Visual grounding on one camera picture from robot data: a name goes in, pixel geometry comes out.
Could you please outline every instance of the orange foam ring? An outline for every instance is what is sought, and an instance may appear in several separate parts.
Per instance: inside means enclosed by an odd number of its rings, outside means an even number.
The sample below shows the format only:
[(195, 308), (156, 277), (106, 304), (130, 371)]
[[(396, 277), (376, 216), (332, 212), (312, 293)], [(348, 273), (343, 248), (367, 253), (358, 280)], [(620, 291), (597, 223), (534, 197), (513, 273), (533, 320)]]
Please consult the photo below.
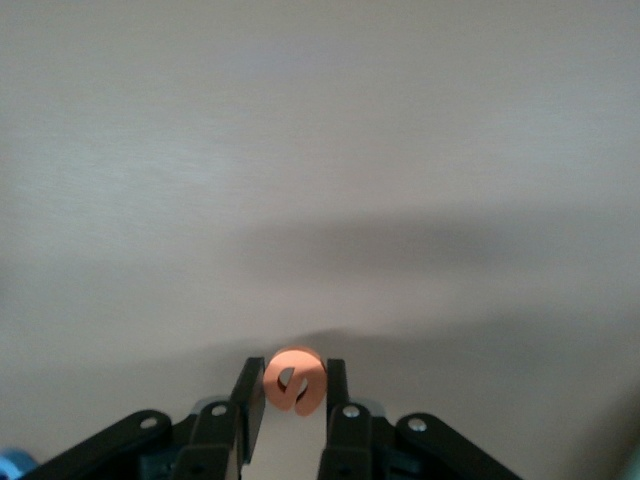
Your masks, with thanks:
[[(293, 369), (287, 385), (280, 381), (280, 375)], [(300, 394), (304, 380), (307, 386)], [(280, 410), (288, 411), (295, 406), (295, 412), (306, 417), (322, 403), (327, 391), (327, 371), (322, 358), (308, 347), (287, 347), (278, 351), (264, 372), (264, 392), (267, 399)]]

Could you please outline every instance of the white surface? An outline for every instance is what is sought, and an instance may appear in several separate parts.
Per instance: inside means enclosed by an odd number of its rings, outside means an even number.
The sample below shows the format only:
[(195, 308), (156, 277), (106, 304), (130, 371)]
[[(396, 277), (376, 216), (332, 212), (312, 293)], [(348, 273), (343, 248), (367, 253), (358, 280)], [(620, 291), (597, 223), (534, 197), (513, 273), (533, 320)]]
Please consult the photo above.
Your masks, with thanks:
[[(640, 416), (640, 11), (0, 3), (0, 445), (177, 420), (249, 355), (348, 362), (527, 479)], [(267, 412), (246, 479), (314, 478)]]

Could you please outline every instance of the screw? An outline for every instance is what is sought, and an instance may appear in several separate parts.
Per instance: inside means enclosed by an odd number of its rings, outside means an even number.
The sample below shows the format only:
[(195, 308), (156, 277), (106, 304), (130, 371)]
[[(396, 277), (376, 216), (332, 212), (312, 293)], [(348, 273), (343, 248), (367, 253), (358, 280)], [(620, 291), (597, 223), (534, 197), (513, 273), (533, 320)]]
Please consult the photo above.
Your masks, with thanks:
[(156, 417), (148, 417), (140, 422), (140, 428), (143, 428), (146, 430), (147, 428), (155, 427), (157, 424), (158, 424), (158, 419)]
[(427, 424), (424, 423), (424, 420), (413, 417), (409, 419), (409, 428), (414, 432), (425, 432), (427, 430)]
[(214, 417), (220, 417), (225, 413), (227, 413), (226, 405), (216, 405), (211, 409), (211, 415), (213, 415)]
[(344, 413), (345, 417), (356, 418), (360, 415), (360, 410), (355, 405), (347, 405), (342, 409), (342, 413)]

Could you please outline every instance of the orange object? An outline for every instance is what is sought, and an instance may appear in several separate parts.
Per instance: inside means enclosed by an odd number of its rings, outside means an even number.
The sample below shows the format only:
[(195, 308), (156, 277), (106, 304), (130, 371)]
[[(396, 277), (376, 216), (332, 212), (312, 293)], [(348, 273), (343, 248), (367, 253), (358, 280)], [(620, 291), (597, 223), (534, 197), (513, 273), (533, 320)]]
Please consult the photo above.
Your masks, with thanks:
[[(286, 370), (292, 372), (285, 385), (280, 376)], [(300, 392), (305, 380), (307, 385)], [(320, 355), (312, 349), (287, 347), (273, 356), (263, 382), (265, 395), (276, 408), (287, 411), (295, 406), (295, 412), (306, 417), (322, 403), (327, 391), (327, 371)]]

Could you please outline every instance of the blue object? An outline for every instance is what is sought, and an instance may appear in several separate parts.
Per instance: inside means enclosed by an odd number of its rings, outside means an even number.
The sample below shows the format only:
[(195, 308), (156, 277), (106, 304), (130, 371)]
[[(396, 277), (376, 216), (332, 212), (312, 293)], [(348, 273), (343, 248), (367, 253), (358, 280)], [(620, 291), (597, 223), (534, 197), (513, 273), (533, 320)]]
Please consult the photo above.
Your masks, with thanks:
[(0, 480), (17, 480), (37, 466), (36, 461), (24, 450), (0, 450)]

